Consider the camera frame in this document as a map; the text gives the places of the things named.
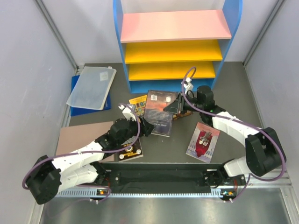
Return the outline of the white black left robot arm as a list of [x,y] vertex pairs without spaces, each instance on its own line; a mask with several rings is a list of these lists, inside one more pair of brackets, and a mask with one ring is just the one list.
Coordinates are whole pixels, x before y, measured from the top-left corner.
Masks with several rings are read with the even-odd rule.
[[69,154],[40,157],[25,176],[22,186],[30,191],[38,205],[52,200],[59,192],[85,183],[101,185],[106,174],[99,161],[118,152],[129,140],[149,136],[154,126],[142,116],[118,119],[110,130],[86,146]]

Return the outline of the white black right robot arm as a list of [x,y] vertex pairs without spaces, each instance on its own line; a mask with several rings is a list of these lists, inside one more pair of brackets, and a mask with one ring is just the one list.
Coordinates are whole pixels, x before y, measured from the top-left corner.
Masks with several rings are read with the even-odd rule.
[[205,124],[226,133],[245,147],[244,157],[227,161],[218,167],[218,179],[222,184],[228,185],[236,176],[247,174],[260,180],[278,167],[281,167],[281,173],[285,172],[286,156],[276,131],[270,127],[255,127],[230,115],[216,105],[214,93],[209,86],[198,87],[196,93],[191,90],[179,92],[164,111],[199,112]]

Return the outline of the dark Tale of Two Cities book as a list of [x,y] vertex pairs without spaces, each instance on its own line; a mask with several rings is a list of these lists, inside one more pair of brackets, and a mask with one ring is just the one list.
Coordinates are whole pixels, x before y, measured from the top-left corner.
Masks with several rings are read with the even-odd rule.
[[170,137],[173,113],[164,111],[177,99],[178,93],[171,91],[148,90],[143,116],[154,126],[154,135]]

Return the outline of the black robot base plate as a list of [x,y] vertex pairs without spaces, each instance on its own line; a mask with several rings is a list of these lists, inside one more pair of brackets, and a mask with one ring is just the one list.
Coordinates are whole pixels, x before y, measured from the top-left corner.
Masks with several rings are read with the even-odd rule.
[[244,176],[222,180],[218,164],[204,163],[104,163],[106,171],[91,186],[109,186],[113,193],[203,193],[213,186],[234,190]]

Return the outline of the black Storey Treehouse book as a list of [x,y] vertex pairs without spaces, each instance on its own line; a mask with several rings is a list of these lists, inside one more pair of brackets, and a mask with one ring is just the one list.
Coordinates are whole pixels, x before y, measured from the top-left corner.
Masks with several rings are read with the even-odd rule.
[[121,148],[126,148],[125,150],[118,152],[118,162],[125,162],[132,159],[137,159],[140,157],[143,157],[143,151],[140,143],[140,139],[137,139],[133,145],[128,147],[132,142],[134,141],[134,138],[131,138],[124,142],[121,146]]

